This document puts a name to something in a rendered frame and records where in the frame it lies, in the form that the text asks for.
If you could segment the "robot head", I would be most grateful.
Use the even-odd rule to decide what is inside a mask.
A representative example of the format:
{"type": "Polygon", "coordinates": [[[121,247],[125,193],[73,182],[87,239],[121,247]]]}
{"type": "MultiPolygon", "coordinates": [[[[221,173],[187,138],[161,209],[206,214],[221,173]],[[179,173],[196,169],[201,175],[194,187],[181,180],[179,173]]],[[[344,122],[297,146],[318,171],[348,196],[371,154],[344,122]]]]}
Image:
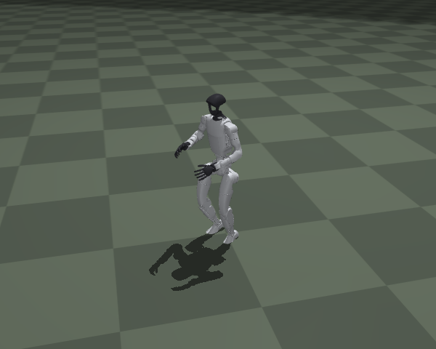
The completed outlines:
{"type": "Polygon", "coordinates": [[[220,107],[220,105],[222,105],[222,104],[224,104],[224,103],[226,102],[226,99],[225,99],[225,97],[224,97],[223,95],[221,95],[221,94],[214,94],[214,95],[211,95],[211,96],[206,100],[206,102],[209,104],[209,112],[210,112],[211,115],[214,116],[214,117],[212,117],[212,119],[213,119],[214,121],[219,121],[219,120],[222,120],[223,118],[227,118],[226,116],[224,116],[224,115],[222,114],[221,111],[219,111],[219,107],[220,107]],[[213,110],[211,109],[211,105],[214,106],[214,107],[216,108],[215,111],[213,111],[213,110]],[[220,117],[220,116],[222,117],[222,119],[218,119],[218,117],[220,117]]]}

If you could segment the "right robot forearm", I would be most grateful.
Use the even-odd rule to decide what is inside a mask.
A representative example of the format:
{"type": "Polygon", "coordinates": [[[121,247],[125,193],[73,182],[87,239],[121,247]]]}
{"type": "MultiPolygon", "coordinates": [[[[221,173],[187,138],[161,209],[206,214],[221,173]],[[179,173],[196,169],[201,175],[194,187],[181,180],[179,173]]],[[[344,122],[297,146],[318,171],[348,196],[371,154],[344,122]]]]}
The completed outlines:
{"type": "MultiPolygon", "coordinates": [[[[196,131],[197,132],[197,131],[196,131]]],[[[190,143],[190,145],[188,146],[188,148],[187,148],[187,150],[189,150],[190,149],[190,147],[192,147],[195,143],[197,143],[198,142],[198,137],[195,135],[195,133],[186,141],[186,142],[189,142],[190,143]]],[[[186,143],[185,142],[185,143],[186,143]]]]}

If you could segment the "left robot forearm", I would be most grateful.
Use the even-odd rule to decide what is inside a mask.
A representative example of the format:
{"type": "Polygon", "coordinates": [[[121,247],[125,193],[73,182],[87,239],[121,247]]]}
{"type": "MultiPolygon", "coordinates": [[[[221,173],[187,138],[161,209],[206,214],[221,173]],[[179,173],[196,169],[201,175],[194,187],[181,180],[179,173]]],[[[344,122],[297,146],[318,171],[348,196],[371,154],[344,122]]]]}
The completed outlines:
{"type": "Polygon", "coordinates": [[[222,160],[219,160],[216,164],[216,170],[223,168],[227,166],[228,164],[233,164],[236,162],[240,157],[242,156],[241,151],[235,151],[232,155],[227,155],[227,157],[223,158],[222,160]]]}

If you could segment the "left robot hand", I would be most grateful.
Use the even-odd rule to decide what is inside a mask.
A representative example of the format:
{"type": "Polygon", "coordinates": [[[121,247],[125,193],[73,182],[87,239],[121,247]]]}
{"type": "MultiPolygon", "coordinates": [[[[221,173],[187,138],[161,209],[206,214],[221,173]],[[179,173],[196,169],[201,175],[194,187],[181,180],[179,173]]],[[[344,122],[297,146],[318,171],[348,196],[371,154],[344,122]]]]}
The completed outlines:
{"type": "MultiPolygon", "coordinates": [[[[199,171],[202,171],[202,170],[203,170],[202,172],[200,172],[200,173],[198,173],[198,174],[195,174],[195,176],[196,176],[196,175],[200,175],[200,174],[202,174],[202,173],[204,173],[204,174],[202,174],[201,176],[198,176],[198,177],[196,177],[196,178],[200,178],[200,177],[203,177],[203,176],[205,175],[205,177],[199,179],[199,181],[200,181],[200,180],[203,180],[203,179],[205,179],[206,177],[210,176],[212,172],[217,171],[217,170],[216,170],[216,167],[215,167],[215,164],[216,164],[216,163],[217,163],[217,162],[211,164],[210,166],[209,166],[209,165],[203,165],[203,164],[202,164],[202,165],[198,165],[198,167],[204,167],[204,168],[203,168],[203,169],[199,169],[199,170],[194,171],[194,172],[199,172],[199,171]]],[[[219,169],[218,169],[218,170],[219,170],[219,169]]]]}

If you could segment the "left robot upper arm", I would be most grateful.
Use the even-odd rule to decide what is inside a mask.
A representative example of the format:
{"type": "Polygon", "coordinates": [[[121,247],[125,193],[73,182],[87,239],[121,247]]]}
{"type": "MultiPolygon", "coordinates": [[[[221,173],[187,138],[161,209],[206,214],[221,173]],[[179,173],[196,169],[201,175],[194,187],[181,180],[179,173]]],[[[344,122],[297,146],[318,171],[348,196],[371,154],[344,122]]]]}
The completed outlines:
{"type": "Polygon", "coordinates": [[[234,147],[234,150],[232,151],[231,155],[235,151],[241,151],[241,153],[243,154],[242,149],[241,149],[240,140],[238,138],[237,126],[230,123],[230,122],[227,122],[224,124],[224,127],[225,127],[225,133],[226,133],[226,135],[229,136],[231,145],[234,147]]]}

